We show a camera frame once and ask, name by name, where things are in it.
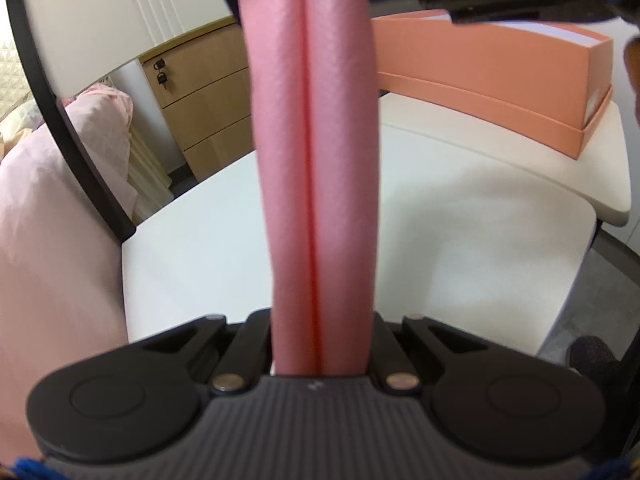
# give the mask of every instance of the black frame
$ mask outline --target black frame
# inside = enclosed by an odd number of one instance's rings
[[[54,94],[33,39],[24,0],[6,0],[9,22],[24,74],[49,131],[74,177],[113,235],[125,242],[136,227],[95,167],[60,99]]]

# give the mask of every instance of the gray floor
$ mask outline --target gray floor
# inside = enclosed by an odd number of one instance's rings
[[[596,238],[562,316],[540,357],[563,363],[581,335],[602,338],[622,356],[640,326],[640,257],[606,233]]]

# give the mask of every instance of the drawer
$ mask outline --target drawer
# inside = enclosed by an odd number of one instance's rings
[[[251,114],[249,72],[236,72],[164,109],[181,150],[186,150]]]
[[[158,83],[154,63],[164,59],[167,83]],[[237,25],[214,30],[183,43],[143,64],[158,104],[165,108],[178,99],[225,76],[247,68],[242,30]]]
[[[251,117],[245,117],[184,152],[193,174],[202,182],[254,150]]]

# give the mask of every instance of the white tabletop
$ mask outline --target white tabletop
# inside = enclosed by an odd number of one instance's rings
[[[613,102],[577,160],[496,124],[398,94],[380,98],[380,121],[523,168],[584,197],[601,220],[616,226],[628,221],[625,134]]]
[[[445,142],[382,126],[376,309],[421,312],[535,353],[594,231],[574,193]],[[270,306],[252,153],[139,226],[123,245],[129,338]]]

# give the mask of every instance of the hand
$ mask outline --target hand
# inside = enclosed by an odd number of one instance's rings
[[[636,92],[636,120],[640,124],[640,37],[626,46],[625,65],[631,86]]]

